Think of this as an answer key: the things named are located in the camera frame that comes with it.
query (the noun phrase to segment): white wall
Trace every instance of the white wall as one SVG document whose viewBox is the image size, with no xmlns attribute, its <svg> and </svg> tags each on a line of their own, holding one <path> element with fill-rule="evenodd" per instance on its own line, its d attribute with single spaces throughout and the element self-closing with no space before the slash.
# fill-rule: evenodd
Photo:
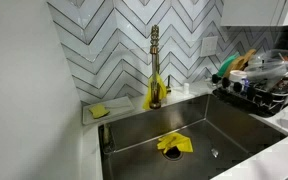
<svg viewBox="0 0 288 180">
<path fill-rule="evenodd" d="M 79 178 L 81 104 L 44 0 L 0 0 L 0 180 Z"/>
</svg>

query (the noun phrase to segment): sink basin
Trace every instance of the sink basin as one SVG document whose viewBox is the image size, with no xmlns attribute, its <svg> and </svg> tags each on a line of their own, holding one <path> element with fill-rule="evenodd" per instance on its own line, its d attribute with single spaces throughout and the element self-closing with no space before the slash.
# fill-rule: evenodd
<svg viewBox="0 0 288 180">
<path fill-rule="evenodd" d="M 213 95 L 204 95 L 99 127 L 104 180 L 211 179 L 288 136 Z M 175 132 L 191 138 L 194 152 L 157 150 Z"/>
</svg>

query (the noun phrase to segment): yellow rubber glove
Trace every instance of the yellow rubber glove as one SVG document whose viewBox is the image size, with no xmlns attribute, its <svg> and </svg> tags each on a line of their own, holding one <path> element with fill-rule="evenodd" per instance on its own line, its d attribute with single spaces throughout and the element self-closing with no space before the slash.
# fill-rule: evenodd
<svg viewBox="0 0 288 180">
<path fill-rule="evenodd" d="M 158 139 L 161 141 L 157 144 L 157 149 L 164 149 L 163 153 L 167 153 L 167 151 L 173 147 L 177 147 L 177 149 L 181 152 L 193 152 L 193 147 L 191 143 L 191 139 L 185 137 L 179 133 L 172 133 L 167 136 Z"/>
<path fill-rule="evenodd" d="M 161 76 L 158 73 L 156 73 L 156 79 L 157 79 L 158 84 L 160 85 L 160 92 L 159 92 L 158 97 L 160 100 L 162 100 L 167 95 L 166 86 L 165 86 Z M 151 83 L 152 83 L 152 81 L 153 81 L 153 77 L 151 76 L 150 79 L 148 80 L 147 94 L 146 94 L 145 101 L 143 104 L 143 109 L 145 109 L 145 110 L 150 109 L 150 102 L 152 101 L 152 97 L 151 97 L 151 89 L 152 89 Z"/>
</svg>

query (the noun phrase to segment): white cabinet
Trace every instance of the white cabinet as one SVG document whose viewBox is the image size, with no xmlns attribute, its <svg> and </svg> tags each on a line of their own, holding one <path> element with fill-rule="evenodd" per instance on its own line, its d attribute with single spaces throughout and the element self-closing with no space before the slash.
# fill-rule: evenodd
<svg viewBox="0 0 288 180">
<path fill-rule="evenodd" d="M 225 0 L 222 26 L 288 26 L 288 0 Z"/>
</svg>

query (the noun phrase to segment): chevron tile backsplash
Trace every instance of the chevron tile backsplash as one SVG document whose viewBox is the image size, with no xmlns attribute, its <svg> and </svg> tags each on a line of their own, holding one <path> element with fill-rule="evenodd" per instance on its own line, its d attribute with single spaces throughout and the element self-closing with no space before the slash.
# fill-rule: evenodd
<svg viewBox="0 0 288 180">
<path fill-rule="evenodd" d="M 275 28 L 221 27 L 223 0 L 49 0 L 58 36 L 86 103 L 147 92 L 150 29 L 160 27 L 160 73 L 171 86 L 216 73 L 250 48 L 271 49 Z M 217 54 L 200 57 L 201 40 L 219 36 Z"/>
</svg>

